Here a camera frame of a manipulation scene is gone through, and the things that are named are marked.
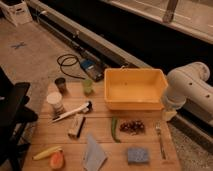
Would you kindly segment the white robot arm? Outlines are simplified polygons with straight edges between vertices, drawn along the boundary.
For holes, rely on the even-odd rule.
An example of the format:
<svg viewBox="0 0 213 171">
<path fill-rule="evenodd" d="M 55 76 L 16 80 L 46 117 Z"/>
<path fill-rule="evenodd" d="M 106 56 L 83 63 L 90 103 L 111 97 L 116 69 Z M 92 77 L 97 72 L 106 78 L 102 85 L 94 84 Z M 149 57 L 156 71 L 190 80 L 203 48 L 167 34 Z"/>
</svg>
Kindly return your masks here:
<svg viewBox="0 0 213 171">
<path fill-rule="evenodd" d="M 180 109 L 190 99 L 211 114 L 213 126 L 213 87 L 206 83 L 210 77 L 208 66 L 193 62 L 175 68 L 167 74 L 168 87 L 162 95 L 166 109 Z"/>
</svg>

